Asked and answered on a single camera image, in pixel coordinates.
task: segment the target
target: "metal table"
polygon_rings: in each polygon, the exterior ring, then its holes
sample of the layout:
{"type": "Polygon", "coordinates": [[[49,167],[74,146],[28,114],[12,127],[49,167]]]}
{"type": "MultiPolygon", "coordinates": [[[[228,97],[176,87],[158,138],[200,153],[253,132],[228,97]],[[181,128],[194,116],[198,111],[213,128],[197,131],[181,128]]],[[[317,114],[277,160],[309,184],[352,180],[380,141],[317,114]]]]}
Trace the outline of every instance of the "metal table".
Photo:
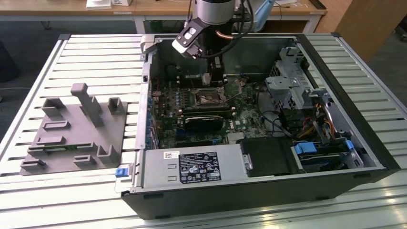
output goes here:
{"type": "MultiPolygon", "coordinates": [[[[116,180],[114,169],[20,176],[20,163],[44,116],[40,109],[44,98],[60,96],[65,104],[77,103],[69,95],[72,83],[86,83],[88,93],[100,102],[112,95],[129,102],[121,163],[132,163],[134,159],[141,35],[61,36],[0,144],[1,228],[403,227],[407,223],[405,108],[341,38],[331,34],[307,36],[393,155],[400,172],[331,200],[148,221],[137,217],[120,199],[120,189],[130,179],[116,180]]],[[[323,87],[317,75],[312,75],[323,87]]]]}

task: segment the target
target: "wooden table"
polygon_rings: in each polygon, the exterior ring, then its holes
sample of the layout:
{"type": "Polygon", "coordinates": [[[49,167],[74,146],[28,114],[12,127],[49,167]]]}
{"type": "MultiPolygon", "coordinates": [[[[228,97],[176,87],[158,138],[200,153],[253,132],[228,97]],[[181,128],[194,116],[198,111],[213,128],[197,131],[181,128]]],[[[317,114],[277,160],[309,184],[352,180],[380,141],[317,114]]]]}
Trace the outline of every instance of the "wooden table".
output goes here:
{"type": "Polygon", "coordinates": [[[129,6],[86,10],[86,0],[0,0],[0,21],[133,21],[129,6]]]}
{"type": "MultiPolygon", "coordinates": [[[[0,0],[0,21],[133,21],[137,33],[145,33],[149,20],[184,20],[188,0],[133,0],[130,6],[112,6],[106,10],[85,10],[85,0],[0,0]]],[[[275,7],[268,20],[305,21],[304,32],[313,32],[325,10],[308,0],[275,7]]]]}
{"type": "MultiPolygon", "coordinates": [[[[188,14],[188,4],[189,0],[137,0],[134,16],[137,33],[148,32],[144,21],[184,20],[188,14]]],[[[284,6],[289,6],[289,8],[272,8],[268,21],[307,21],[303,32],[313,32],[320,17],[325,15],[325,10],[316,9],[308,0],[299,0],[299,3],[284,6]]]]}

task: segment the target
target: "metal bracket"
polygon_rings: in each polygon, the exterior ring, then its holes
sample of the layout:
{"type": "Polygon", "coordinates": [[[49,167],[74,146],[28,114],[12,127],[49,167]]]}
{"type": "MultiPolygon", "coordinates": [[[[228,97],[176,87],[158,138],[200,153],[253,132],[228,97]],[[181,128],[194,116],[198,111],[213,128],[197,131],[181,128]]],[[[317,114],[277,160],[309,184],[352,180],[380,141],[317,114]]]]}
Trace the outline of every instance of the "metal bracket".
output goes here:
{"type": "Polygon", "coordinates": [[[146,54],[154,49],[154,35],[153,34],[145,34],[141,36],[140,40],[140,48],[141,48],[141,53],[146,54]]]}

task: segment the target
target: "barcode sticker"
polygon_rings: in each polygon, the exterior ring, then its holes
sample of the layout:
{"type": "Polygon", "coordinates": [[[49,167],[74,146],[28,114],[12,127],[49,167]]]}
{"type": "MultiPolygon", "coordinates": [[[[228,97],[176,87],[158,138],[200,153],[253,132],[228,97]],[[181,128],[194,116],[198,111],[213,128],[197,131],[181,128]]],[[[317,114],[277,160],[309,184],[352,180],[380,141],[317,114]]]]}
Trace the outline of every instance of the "barcode sticker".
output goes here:
{"type": "Polygon", "coordinates": [[[164,152],[164,159],[176,159],[178,156],[178,151],[164,152]]]}

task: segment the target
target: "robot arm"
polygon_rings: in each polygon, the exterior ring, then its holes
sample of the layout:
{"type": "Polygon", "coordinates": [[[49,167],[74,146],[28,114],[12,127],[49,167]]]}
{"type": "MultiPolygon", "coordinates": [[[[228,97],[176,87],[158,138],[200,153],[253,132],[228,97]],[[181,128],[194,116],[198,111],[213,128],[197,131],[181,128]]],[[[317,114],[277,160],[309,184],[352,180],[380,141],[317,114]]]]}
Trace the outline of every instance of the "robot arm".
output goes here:
{"type": "Polygon", "coordinates": [[[185,57],[212,59],[221,56],[248,32],[263,28],[273,1],[194,0],[196,18],[186,22],[176,36],[173,48],[185,57]],[[240,29],[232,36],[233,28],[240,29]]]}

